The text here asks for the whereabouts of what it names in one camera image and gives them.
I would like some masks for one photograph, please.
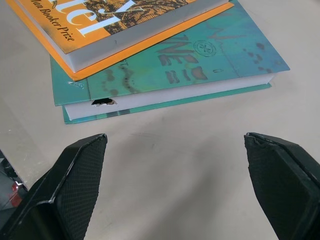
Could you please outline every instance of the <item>book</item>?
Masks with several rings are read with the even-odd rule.
[[[228,0],[7,0],[75,81],[233,5]]]
[[[51,58],[54,103],[63,106],[65,122],[270,87],[290,68],[240,3],[231,2],[233,8],[82,81],[73,82]],[[111,101],[94,106],[96,100]]]

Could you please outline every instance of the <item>tabletop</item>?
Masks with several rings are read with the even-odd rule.
[[[30,188],[63,149],[106,133],[87,240],[276,240],[255,197],[243,135],[320,159],[320,2],[240,0],[290,66],[272,88],[65,125],[49,54],[0,1],[0,149]]]

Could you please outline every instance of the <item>orange book cover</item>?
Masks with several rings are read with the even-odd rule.
[[[63,70],[79,81],[147,47],[182,32],[233,6],[226,3],[134,44],[78,72],[63,61],[33,18],[57,46],[68,54],[74,50],[173,11],[196,0],[6,0]]]

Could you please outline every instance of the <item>teal book cover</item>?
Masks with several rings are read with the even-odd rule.
[[[55,105],[289,70],[240,3],[231,2],[235,5],[231,9],[78,82],[73,82],[51,57]],[[215,98],[217,94],[206,97]],[[101,114],[98,118],[199,101],[201,97],[204,96]],[[81,120],[68,121],[65,112],[64,116],[66,123]]]

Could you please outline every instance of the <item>textured black pad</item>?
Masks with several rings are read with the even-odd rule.
[[[84,148],[56,197],[61,220],[73,240],[83,240],[94,210],[104,162],[103,139]]]
[[[319,164],[300,146],[257,133],[244,136],[255,195],[280,240],[319,234]]]
[[[1,240],[83,240],[99,193],[107,136],[64,149],[0,229]]]

